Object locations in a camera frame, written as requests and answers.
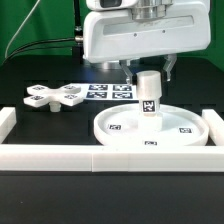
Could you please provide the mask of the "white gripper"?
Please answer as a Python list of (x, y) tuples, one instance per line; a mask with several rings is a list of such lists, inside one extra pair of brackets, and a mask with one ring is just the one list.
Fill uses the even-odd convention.
[(91, 63), (119, 61), (133, 85), (129, 59), (166, 55), (166, 81), (177, 53), (203, 50), (211, 41), (210, 0), (86, 0), (84, 57)]

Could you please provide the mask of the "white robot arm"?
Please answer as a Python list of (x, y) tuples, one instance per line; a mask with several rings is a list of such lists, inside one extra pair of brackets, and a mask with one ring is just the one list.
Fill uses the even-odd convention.
[(137, 77), (132, 59), (163, 55), (167, 74), (182, 52), (203, 50), (211, 41), (210, 0), (86, 0), (84, 58), (117, 61), (129, 84)]

